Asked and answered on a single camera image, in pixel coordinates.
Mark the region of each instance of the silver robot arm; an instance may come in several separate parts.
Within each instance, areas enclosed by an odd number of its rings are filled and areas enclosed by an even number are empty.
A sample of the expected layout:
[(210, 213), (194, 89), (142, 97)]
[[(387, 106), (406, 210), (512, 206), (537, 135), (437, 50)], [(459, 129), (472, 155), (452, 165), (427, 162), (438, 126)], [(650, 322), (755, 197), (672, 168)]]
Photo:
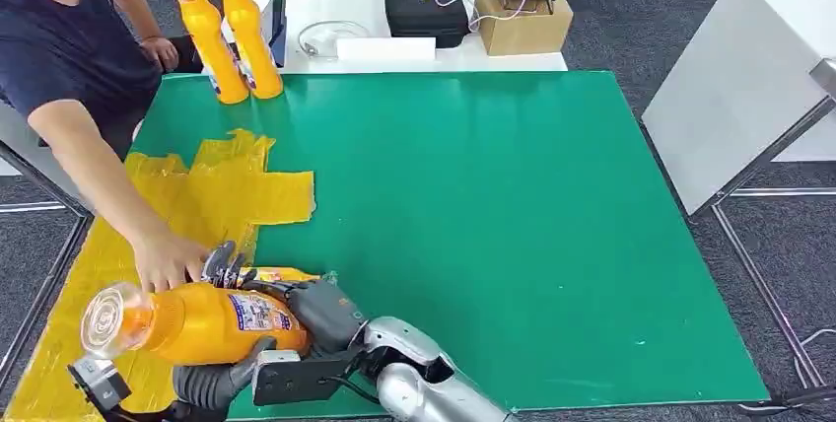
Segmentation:
[(418, 328), (399, 318), (382, 316), (370, 321), (363, 333), (365, 350), (382, 358), (377, 371), (364, 373), (376, 377), (378, 399), (394, 420), (518, 421), (482, 394), (438, 343)]

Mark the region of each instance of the man's hand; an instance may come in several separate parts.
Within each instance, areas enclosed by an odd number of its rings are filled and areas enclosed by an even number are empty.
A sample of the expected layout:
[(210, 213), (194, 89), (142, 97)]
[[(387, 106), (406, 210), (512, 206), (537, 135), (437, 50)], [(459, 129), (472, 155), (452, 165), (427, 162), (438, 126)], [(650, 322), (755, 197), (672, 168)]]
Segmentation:
[(200, 280), (205, 247), (168, 230), (144, 236), (133, 244), (136, 270), (142, 289), (161, 292), (185, 283), (185, 275), (193, 282)]
[(153, 35), (142, 39), (139, 43), (145, 56), (157, 63), (162, 72), (171, 72), (175, 70), (179, 59), (177, 58), (177, 49), (174, 44), (165, 37)]

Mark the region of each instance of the yellow bottle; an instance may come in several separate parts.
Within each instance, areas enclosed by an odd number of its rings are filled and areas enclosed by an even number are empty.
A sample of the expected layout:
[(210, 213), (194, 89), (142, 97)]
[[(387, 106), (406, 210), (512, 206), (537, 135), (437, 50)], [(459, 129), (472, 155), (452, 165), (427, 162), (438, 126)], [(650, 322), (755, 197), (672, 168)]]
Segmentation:
[(224, 13), (235, 34), (244, 75), (252, 93), (272, 99), (282, 93), (273, 53), (261, 35), (261, 10), (252, 0), (224, 0)]
[(237, 104), (249, 96), (235, 57), (221, 36), (221, 14), (209, 0), (177, 0), (183, 24), (209, 72), (218, 100)]
[(177, 366), (238, 362), (264, 335), (277, 349), (308, 351), (308, 332), (284, 304), (206, 282), (158, 294), (119, 282), (90, 301), (81, 324), (82, 346), (95, 357), (143, 350)]

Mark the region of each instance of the green mat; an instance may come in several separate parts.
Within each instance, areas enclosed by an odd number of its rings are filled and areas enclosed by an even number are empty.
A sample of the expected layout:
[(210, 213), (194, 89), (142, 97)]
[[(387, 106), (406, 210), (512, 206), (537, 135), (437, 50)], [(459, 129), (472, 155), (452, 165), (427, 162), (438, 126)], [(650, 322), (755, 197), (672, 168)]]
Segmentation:
[[(611, 73), (284, 80), (223, 106), (169, 79), (135, 144), (188, 163), (243, 127), (276, 138), (270, 171), (314, 171), (313, 219), (262, 227), (257, 263), (338, 271), (509, 408), (768, 396)], [(347, 390), (249, 398), (231, 418), (382, 413)]]

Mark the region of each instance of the black carrying case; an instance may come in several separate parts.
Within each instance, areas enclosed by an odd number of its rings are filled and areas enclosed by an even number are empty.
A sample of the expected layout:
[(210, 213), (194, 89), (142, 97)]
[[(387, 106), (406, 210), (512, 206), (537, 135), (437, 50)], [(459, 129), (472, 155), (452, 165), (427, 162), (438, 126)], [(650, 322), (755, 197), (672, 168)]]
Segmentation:
[(385, 8), (392, 37), (434, 37), (436, 48), (444, 49), (458, 46), (470, 34), (461, 0), (444, 7), (435, 0), (385, 0)]

